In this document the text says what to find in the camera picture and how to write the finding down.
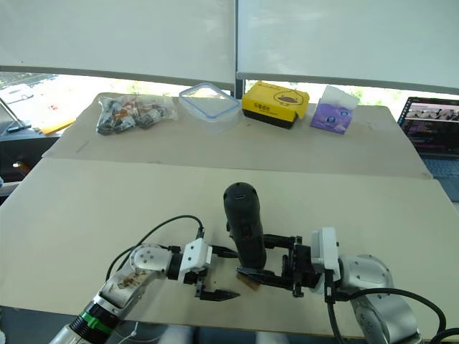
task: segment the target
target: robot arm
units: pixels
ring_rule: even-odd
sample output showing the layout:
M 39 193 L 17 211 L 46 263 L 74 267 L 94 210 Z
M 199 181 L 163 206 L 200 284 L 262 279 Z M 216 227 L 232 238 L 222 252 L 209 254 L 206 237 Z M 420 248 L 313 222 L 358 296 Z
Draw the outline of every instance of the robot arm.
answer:
M 153 244 L 136 247 L 130 253 L 129 264 L 125 264 L 100 288 L 80 315 L 64 326 L 50 344 L 105 343 L 156 279 L 167 277 L 195 284 L 195 296 L 201 300 L 223 301 L 239 296 L 224 290 L 205 290 L 204 278 L 212 254 L 237 257 L 236 252 L 224 247 L 212 247 L 202 238 L 187 244 L 183 254 L 177 247 L 172 250 Z
M 326 302 L 334 303 L 334 292 L 350 295 L 363 289 L 394 286 L 389 269 L 372 255 L 338 256 L 334 228 L 312 234 L 311 246 L 297 237 L 265 234 L 265 247 L 288 249 L 283 256 L 282 274 L 263 269 L 238 267 L 237 271 L 254 282 L 281 287 L 302 297 L 302 287 L 323 293 Z M 354 313 L 369 344 L 422 342 L 410 306 L 398 295 L 364 295 L 351 301 Z

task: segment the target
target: plastic food container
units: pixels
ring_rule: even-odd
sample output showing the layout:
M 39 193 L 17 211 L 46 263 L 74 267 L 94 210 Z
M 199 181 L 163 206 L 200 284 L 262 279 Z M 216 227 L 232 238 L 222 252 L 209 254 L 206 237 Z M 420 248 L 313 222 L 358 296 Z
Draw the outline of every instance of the plastic food container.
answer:
M 239 122 L 240 103 L 208 82 L 180 92 L 179 100 L 210 133 L 220 134 Z

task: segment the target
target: yellow tissue box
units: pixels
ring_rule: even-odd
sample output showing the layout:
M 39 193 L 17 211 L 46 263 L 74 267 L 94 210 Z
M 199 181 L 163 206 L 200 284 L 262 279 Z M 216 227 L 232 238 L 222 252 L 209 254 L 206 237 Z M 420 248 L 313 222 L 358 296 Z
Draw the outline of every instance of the yellow tissue box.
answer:
M 304 118 L 309 94 L 259 81 L 242 96 L 244 115 L 282 128 Z

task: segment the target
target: white tabletop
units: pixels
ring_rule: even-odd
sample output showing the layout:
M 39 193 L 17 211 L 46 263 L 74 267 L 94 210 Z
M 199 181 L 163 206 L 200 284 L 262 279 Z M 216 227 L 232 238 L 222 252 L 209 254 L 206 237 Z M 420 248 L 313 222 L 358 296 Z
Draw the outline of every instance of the white tabletop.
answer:
M 459 308 L 459 216 L 432 179 L 196 168 L 45 158 L 0 207 L 0 304 L 78 314 L 102 285 L 111 259 L 159 222 L 199 216 L 211 244 L 235 248 L 225 231 L 224 189 L 251 183 L 260 195 L 265 233 L 302 235 L 334 226 L 340 253 L 371 253 L 392 271 L 395 285 L 437 303 L 451 325 Z M 152 241 L 191 241 L 195 223 L 170 224 Z M 268 252 L 279 273 L 281 249 Z M 132 320 L 246 330 L 330 335 L 323 297 L 305 290 L 261 286 L 235 278 L 235 259 L 216 261 L 210 287 L 241 294 L 205 302 L 177 281 L 155 282 Z M 435 316 L 409 301 L 425 338 Z M 361 336 L 349 304 L 337 305 L 344 335 Z
M 165 120 L 148 130 L 102 136 L 95 132 L 100 115 L 96 97 L 45 156 L 432 178 L 386 107 L 359 106 L 345 135 L 311 128 L 315 107 L 311 104 L 305 119 L 291 130 L 242 117 L 236 128 L 215 136 L 201 128 L 179 102 L 176 104 L 180 116 L 177 121 Z

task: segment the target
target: window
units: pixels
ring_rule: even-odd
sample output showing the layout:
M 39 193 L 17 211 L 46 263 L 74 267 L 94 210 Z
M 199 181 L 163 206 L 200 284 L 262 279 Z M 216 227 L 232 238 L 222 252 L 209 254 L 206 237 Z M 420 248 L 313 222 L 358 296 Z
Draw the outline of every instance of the window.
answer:
M 245 92 L 247 92 L 257 80 L 246 80 Z M 304 91 L 309 94 L 310 102 L 317 103 L 321 98 L 325 84 L 312 84 L 307 82 L 272 82 L 271 84 L 293 88 L 295 90 Z M 360 105 L 383 105 L 389 108 L 395 120 L 399 119 L 404 104 L 408 97 L 426 97 L 426 98 L 440 98 L 440 99 L 459 99 L 459 95 L 449 95 L 445 93 L 432 93 L 432 92 L 419 92 L 409 90 L 395 90 L 391 88 L 378 88 L 378 87 L 360 87 L 360 86 L 343 86 L 332 85 L 334 87 L 355 95 L 360 99 Z
M 107 77 L 0 72 L 0 98 L 34 128 L 71 123 L 102 92 L 178 96 L 187 88 Z

